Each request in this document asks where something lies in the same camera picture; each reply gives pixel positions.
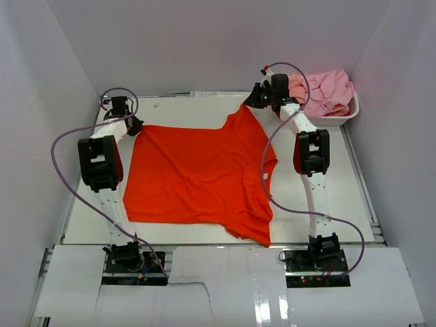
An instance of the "wall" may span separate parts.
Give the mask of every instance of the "wall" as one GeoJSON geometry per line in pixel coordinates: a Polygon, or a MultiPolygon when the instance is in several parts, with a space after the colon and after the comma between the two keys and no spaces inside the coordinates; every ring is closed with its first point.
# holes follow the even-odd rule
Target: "wall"
{"type": "Polygon", "coordinates": [[[260,69],[360,58],[389,0],[48,0],[98,92],[250,91],[260,69]]]}
{"type": "Polygon", "coordinates": [[[436,326],[436,3],[392,1],[352,73],[352,140],[381,228],[436,326]]]}
{"type": "MultiPolygon", "coordinates": [[[[62,131],[93,120],[97,95],[45,0],[0,0],[0,326],[29,317],[44,249],[70,196],[50,161],[62,131]]],[[[57,156],[78,176],[76,140],[57,156]]]]}

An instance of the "gray wall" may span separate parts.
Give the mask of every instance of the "gray wall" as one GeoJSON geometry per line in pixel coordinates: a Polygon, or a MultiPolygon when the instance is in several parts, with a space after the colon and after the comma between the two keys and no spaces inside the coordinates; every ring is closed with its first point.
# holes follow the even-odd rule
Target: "gray wall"
{"type": "Polygon", "coordinates": [[[392,1],[352,73],[349,130],[381,228],[436,326],[436,3],[392,1]]]}
{"type": "MultiPolygon", "coordinates": [[[[92,121],[97,100],[45,0],[0,0],[0,99],[0,326],[23,327],[70,199],[50,145],[92,121]]],[[[71,183],[78,137],[57,151],[71,183]]]]}
{"type": "Polygon", "coordinates": [[[351,72],[389,0],[48,0],[92,85],[251,90],[260,69],[351,72]]]}

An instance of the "basket rim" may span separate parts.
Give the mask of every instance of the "basket rim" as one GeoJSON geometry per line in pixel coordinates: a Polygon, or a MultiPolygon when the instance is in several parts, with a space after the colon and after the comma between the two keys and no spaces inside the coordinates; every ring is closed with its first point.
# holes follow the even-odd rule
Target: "basket rim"
{"type": "Polygon", "coordinates": [[[344,120],[348,120],[348,119],[351,119],[351,118],[357,116],[357,114],[359,113],[359,100],[358,100],[358,97],[357,97],[357,93],[355,91],[354,91],[353,98],[354,98],[354,103],[355,103],[355,110],[349,116],[321,116],[321,117],[307,117],[307,118],[309,120],[311,120],[311,119],[327,119],[327,120],[331,120],[331,119],[344,119],[344,120]]]}

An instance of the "white table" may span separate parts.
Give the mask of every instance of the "white table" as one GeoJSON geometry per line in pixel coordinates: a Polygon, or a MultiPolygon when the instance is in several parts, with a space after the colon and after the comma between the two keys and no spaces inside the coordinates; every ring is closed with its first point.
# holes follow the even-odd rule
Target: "white table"
{"type": "MultiPolygon", "coordinates": [[[[229,114],[236,112],[245,97],[167,97],[141,98],[137,117],[144,124],[170,127],[211,128],[222,127],[229,114]]],[[[253,114],[269,136],[280,120],[269,109],[253,109],[253,114]]],[[[327,128],[330,132],[330,168],[327,173],[327,194],[330,214],[356,224],[366,241],[374,241],[370,219],[339,127],[327,128]]],[[[129,173],[135,138],[125,136],[119,142],[123,161],[124,181],[129,173]]],[[[278,203],[297,210],[307,210],[305,189],[292,163],[295,137],[284,127],[272,142],[279,160],[272,174],[271,194],[278,203]]],[[[81,181],[78,192],[96,207],[100,207],[95,194],[81,181]]],[[[309,216],[287,213],[272,205],[274,217],[270,223],[272,245],[278,243],[307,243],[309,216]]],[[[228,234],[224,227],[215,224],[133,223],[139,237],[152,244],[250,244],[228,234]]],[[[355,229],[334,222],[342,243],[360,242],[355,229]]],[[[103,217],[76,200],[70,213],[63,244],[108,244],[108,226],[103,217]]]]}

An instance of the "pink cloth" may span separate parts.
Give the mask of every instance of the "pink cloth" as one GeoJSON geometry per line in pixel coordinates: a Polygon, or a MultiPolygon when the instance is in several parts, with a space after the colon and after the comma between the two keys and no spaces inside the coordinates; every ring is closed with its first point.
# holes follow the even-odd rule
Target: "pink cloth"
{"type": "MultiPolygon", "coordinates": [[[[303,103],[307,86],[301,76],[292,74],[289,78],[290,96],[303,103]]],[[[348,114],[348,103],[354,96],[354,86],[343,69],[324,74],[307,76],[311,88],[311,100],[305,108],[308,117],[344,116],[348,114]]]]}

